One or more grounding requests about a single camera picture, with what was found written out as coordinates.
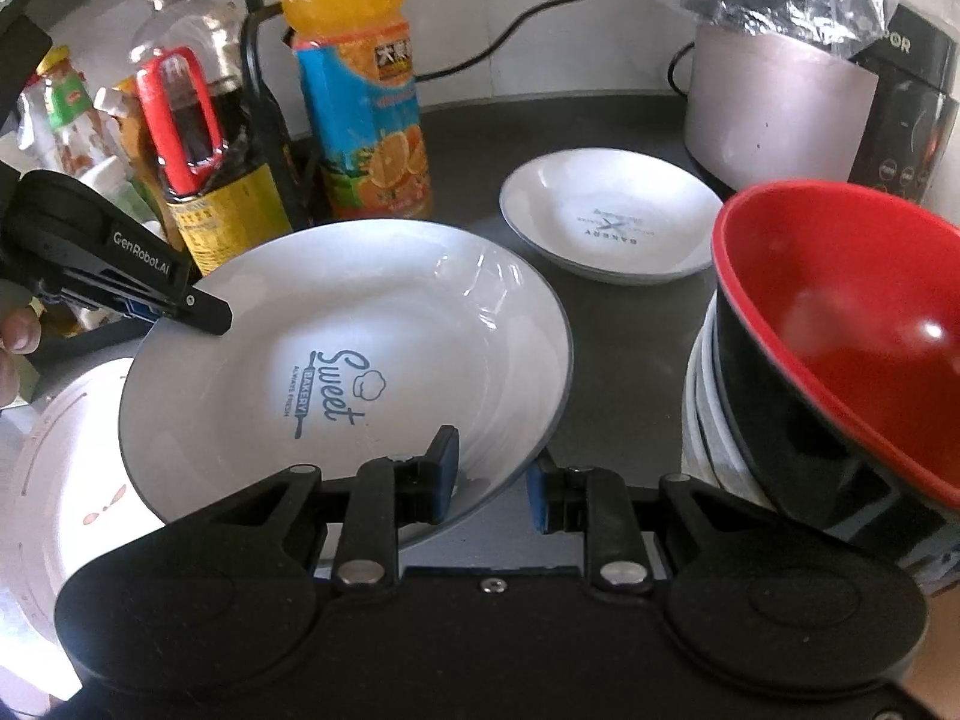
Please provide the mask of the person's left hand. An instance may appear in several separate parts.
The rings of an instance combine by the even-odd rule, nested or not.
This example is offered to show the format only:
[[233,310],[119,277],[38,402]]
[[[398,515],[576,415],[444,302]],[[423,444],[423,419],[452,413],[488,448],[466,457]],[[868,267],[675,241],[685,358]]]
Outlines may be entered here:
[[31,298],[23,286],[2,281],[2,353],[0,353],[0,403],[8,406],[20,392],[20,374],[14,361],[31,355],[41,341],[41,322],[31,307]]

